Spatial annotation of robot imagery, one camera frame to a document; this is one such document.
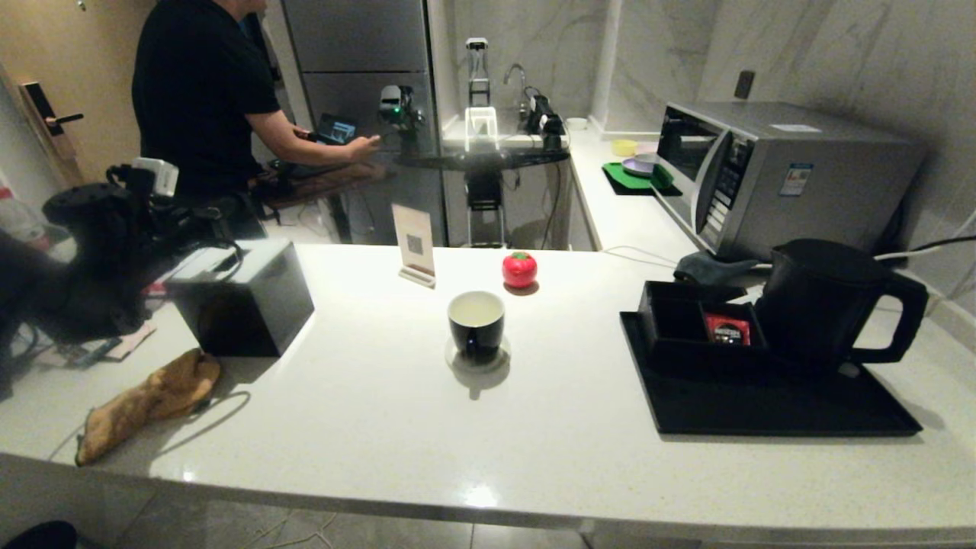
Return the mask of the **person's right hand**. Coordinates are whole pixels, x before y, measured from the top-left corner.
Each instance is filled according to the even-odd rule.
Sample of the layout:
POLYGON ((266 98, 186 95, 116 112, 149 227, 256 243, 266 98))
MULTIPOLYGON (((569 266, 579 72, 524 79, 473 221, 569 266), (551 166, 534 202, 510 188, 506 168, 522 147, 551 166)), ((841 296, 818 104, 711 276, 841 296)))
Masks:
POLYGON ((380 135, 357 136, 342 147, 344 150, 342 160, 349 163, 367 161, 380 149, 380 146, 380 135))

